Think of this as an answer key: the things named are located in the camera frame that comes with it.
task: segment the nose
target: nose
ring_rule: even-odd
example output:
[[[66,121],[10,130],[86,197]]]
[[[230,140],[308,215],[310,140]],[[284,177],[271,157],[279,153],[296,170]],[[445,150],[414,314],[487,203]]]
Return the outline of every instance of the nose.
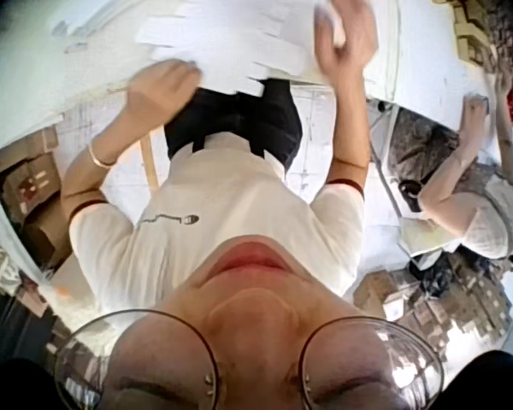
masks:
[[[245,375],[268,375],[272,382],[281,363],[289,366],[296,355],[298,314],[270,290],[239,292],[209,313],[205,327],[221,362]]]

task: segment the t-shirt sleeve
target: t-shirt sleeve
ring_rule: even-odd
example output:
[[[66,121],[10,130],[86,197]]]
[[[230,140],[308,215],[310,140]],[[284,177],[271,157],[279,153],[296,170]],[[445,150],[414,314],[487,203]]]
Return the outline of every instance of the t-shirt sleeve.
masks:
[[[133,223],[118,208],[99,203],[80,210],[69,228],[70,241],[98,303],[106,307],[122,283]]]
[[[310,206],[329,249],[355,278],[363,246],[363,195],[348,184],[326,184]]]

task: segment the round eyeglasses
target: round eyeglasses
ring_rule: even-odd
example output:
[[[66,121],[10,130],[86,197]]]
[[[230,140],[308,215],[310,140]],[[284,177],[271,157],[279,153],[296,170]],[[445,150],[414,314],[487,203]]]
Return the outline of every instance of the round eyeglasses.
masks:
[[[57,352],[56,386],[71,410],[215,410],[227,395],[215,354],[195,327],[172,314],[111,313],[81,327]],[[419,410],[440,393],[444,373],[411,331],[348,317],[313,331],[298,380],[301,409]]]

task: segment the hand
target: hand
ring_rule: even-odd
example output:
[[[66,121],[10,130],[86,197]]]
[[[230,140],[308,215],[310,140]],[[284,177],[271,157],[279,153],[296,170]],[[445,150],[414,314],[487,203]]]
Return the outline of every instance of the hand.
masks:
[[[482,96],[466,96],[463,100],[462,127],[460,140],[462,143],[485,137],[485,118],[488,104]]]
[[[170,60],[145,68],[127,87],[127,117],[144,133],[167,124],[190,102],[200,79],[190,62]]]
[[[378,50],[376,21],[367,0],[332,0],[345,31],[345,44],[333,43],[333,24],[327,14],[315,10],[315,56],[320,69],[335,90],[345,86],[353,75],[363,69]]]
[[[496,72],[496,95],[498,100],[500,98],[507,98],[511,89],[513,88],[513,73],[507,66],[505,61],[498,64],[498,71]]]

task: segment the wooden stick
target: wooden stick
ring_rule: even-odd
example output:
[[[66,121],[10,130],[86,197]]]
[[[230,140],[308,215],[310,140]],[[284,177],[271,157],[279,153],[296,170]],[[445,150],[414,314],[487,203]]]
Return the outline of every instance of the wooden stick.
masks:
[[[156,164],[154,163],[154,154],[152,153],[152,141],[150,136],[152,132],[140,140],[140,150],[143,154],[144,173],[150,188],[150,195],[154,196],[160,187],[157,182]]]

